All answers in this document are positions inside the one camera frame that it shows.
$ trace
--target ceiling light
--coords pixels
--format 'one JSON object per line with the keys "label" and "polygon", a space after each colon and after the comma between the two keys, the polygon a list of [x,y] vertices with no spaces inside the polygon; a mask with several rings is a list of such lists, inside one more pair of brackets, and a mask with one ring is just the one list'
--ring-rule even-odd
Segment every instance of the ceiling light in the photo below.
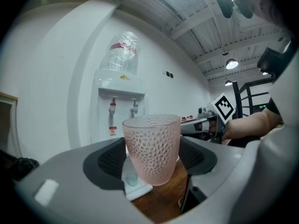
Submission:
{"label": "ceiling light", "polygon": [[238,64],[239,63],[235,59],[229,59],[226,62],[226,69],[230,70],[230,69],[236,68],[238,66]]}
{"label": "ceiling light", "polygon": [[230,80],[225,79],[225,86],[229,86],[232,85],[233,83]]}

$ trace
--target dispenser tap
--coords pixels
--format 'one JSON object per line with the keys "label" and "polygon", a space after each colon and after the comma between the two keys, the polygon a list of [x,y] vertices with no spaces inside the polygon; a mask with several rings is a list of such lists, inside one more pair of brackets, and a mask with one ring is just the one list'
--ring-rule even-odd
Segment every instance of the dispenser tap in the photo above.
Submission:
{"label": "dispenser tap", "polygon": [[116,99],[116,98],[117,98],[117,96],[113,96],[113,97],[112,97],[112,101],[111,101],[111,103],[110,103],[110,107],[108,108],[109,113],[110,113],[111,115],[114,115],[114,113],[115,113],[115,108],[116,108],[115,99]]}
{"label": "dispenser tap", "polygon": [[136,99],[134,98],[132,100],[133,100],[134,103],[133,103],[133,106],[130,108],[130,111],[132,113],[137,114],[137,112],[138,112],[138,105],[136,104]]}

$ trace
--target black frame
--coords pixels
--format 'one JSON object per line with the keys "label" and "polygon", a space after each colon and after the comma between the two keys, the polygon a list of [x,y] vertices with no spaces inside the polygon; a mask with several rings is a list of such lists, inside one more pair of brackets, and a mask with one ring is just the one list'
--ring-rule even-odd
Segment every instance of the black frame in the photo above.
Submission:
{"label": "black frame", "polygon": [[[266,78],[266,79],[250,81],[250,82],[245,83],[241,87],[240,90],[239,90],[239,87],[238,87],[238,83],[236,81],[234,81],[233,82],[233,89],[234,89],[234,93],[235,93],[237,117],[242,118],[243,116],[245,116],[245,117],[248,116],[247,114],[243,113],[242,108],[249,108],[250,115],[253,114],[252,97],[268,94],[268,92],[262,92],[262,93],[259,93],[259,94],[252,95],[251,92],[250,92],[250,87],[251,86],[271,83],[271,82],[274,82],[275,80],[276,80],[276,78],[270,77],[270,78]],[[241,93],[245,90],[247,91],[247,96],[244,97],[244,98],[241,98]],[[248,99],[249,106],[242,106],[242,100],[245,100],[245,99]]]}

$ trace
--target table surface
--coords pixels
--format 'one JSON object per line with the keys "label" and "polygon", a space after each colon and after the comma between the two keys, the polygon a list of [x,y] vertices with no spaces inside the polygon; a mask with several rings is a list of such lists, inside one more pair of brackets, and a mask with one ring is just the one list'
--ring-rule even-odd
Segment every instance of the table surface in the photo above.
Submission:
{"label": "table surface", "polygon": [[162,223],[180,215],[178,200],[184,196],[187,172],[178,160],[171,179],[164,185],[154,186],[153,190],[132,201],[145,216],[154,223]]}

